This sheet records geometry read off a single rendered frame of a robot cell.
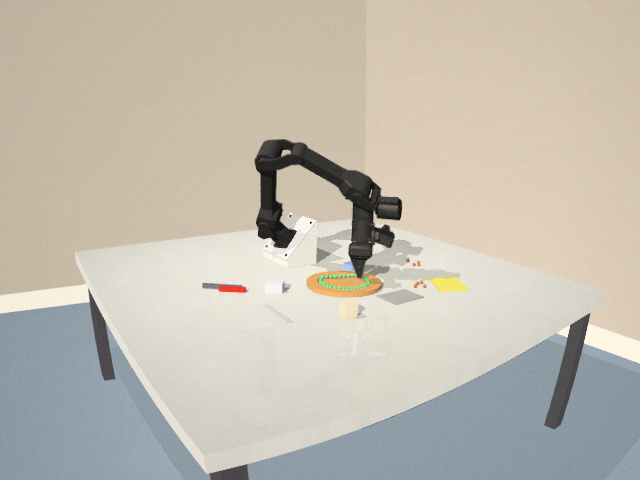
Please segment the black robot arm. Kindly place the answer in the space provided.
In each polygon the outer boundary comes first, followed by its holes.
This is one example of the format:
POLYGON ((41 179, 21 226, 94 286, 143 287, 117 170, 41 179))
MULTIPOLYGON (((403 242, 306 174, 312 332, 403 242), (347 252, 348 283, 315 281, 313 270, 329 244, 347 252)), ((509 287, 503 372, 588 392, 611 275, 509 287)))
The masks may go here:
MULTIPOLYGON (((258 237, 271 238, 275 248, 287 248, 296 234, 281 221, 282 203, 277 201, 277 171, 292 165, 303 166, 326 181, 335 185, 346 199, 353 202, 353 217, 400 220, 402 201, 399 197, 381 196, 382 188, 370 176, 357 171, 347 170, 335 164, 314 150, 310 150, 303 142, 290 142, 286 139, 263 141, 254 163, 261 174, 260 198, 261 207, 256 219, 258 237), (283 150, 291 153, 281 156, 283 150), (371 193, 372 190, 372 193, 371 193), (371 197, 369 198, 371 193, 371 197)), ((395 233, 389 225, 375 227, 373 222, 371 244, 381 244, 391 248, 395 233)))

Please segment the orange round board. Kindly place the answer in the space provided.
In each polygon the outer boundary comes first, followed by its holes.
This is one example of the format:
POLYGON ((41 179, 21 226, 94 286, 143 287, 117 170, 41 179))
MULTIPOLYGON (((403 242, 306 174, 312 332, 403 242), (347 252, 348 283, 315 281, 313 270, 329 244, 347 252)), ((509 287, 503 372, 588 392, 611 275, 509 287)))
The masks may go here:
POLYGON ((350 288, 351 286, 357 287, 367 283, 366 280, 358 279, 358 277, 352 278, 351 277, 352 274, 355 275, 356 272, 328 271, 328 272, 317 273, 307 278, 306 280, 307 288, 314 293, 320 293, 323 295, 335 296, 335 297, 362 297, 362 296, 375 294, 381 290, 382 281, 376 276, 371 276, 365 273, 363 273, 363 276, 370 280, 370 285, 366 287, 358 288, 358 289, 346 289, 347 287, 348 288, 350 288), (347 276, 348 274, 350 275, 350 278, 347 278, 347 277, 346 278, 337 277, 336 279, 334 277, 332 279, 330 279, 329 277, 328 279, 325 278, 325 275, 328 275, 328 276, 346 275, 347 276), (324 279, 322 279, 324 283, 326 283, 329 286, 337 287, 337 289, 327 288, 319 284, 318 281, 321 276, 324 276, 324 279), (341 287, 341 289, 344 287, 345 289, 338 290, 338 287, 341 287))

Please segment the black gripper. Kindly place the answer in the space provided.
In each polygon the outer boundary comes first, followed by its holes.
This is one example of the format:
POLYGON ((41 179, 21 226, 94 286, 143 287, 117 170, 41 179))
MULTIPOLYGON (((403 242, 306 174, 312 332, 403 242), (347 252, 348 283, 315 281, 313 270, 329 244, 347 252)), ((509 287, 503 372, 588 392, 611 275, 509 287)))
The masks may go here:
POLYGON ((352 243, 349 245, 348 255, 358 279, 362 279, 366 261, 372 256, 372 228, 373 218, 352 217, 352 243))

